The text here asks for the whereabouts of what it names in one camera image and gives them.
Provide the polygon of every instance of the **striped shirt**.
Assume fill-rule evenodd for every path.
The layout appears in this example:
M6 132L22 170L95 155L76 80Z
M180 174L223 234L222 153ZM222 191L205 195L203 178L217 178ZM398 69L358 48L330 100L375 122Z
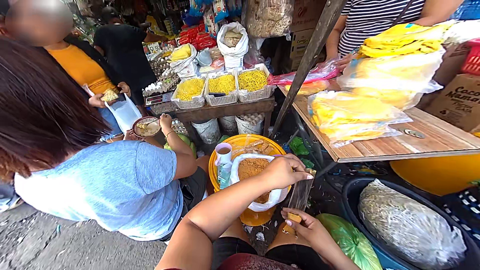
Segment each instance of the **striped shirt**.
M338 51L343 56L360 47L369 37L390 28L409 0L348 0L341 15L347 16L345 31L340 38ZM399 24L420 18L425 0L414 0Z

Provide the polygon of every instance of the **bracelet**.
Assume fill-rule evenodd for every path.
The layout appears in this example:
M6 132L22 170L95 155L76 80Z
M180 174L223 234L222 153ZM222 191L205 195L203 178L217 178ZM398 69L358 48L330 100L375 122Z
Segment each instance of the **bracelet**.
M168 135L169 135L170 133L172 133L172 132L175 132L175 130L170 130L170 131L167 133L167 135L165 135L165 138L168 139Z

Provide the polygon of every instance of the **price sign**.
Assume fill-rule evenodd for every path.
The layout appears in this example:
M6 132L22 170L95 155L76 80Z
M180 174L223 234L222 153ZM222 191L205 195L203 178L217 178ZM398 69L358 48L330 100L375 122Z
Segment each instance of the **price sign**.
M147 47L151 52L160 51L160 45L158 42L150 43Z

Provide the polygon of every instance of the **wooden table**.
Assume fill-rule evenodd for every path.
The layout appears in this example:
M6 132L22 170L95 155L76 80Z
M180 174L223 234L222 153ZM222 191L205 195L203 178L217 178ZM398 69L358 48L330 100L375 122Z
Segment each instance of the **wooden table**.
M272 117L272 111L275 106L274 97L259 100L257 102L250 103L233 103L222 106L205 106L195 109L186 109L176 111L177 118L183 123L187 132L196 145L200 145L201 140L198 138L195 129L190 122L210 120L213 118L219 118L230 115L241 115L248 113L265 113L264 120L264 134L268 136L268 127L270 126L270 119Z
M321 133L310 121L307 98L296 96L293 107L330 154L333 162L335 162L333 166L336 163L347 162L405 160L480 153L480 138L417 108L405 111L413 122L390 126L397 130L419 131L425 135L424 139L403 134L394 137L356 141L338 148L330 147L328 137Z

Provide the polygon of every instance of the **yellow shirt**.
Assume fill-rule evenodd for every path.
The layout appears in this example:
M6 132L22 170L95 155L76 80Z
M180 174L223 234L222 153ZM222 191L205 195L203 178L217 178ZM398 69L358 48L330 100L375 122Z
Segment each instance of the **yellow shirt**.
M81 49L69 45L65 49L48 50L51 56L81 86L88 85L94 94L101 94L108 88L116 87L100 65Z

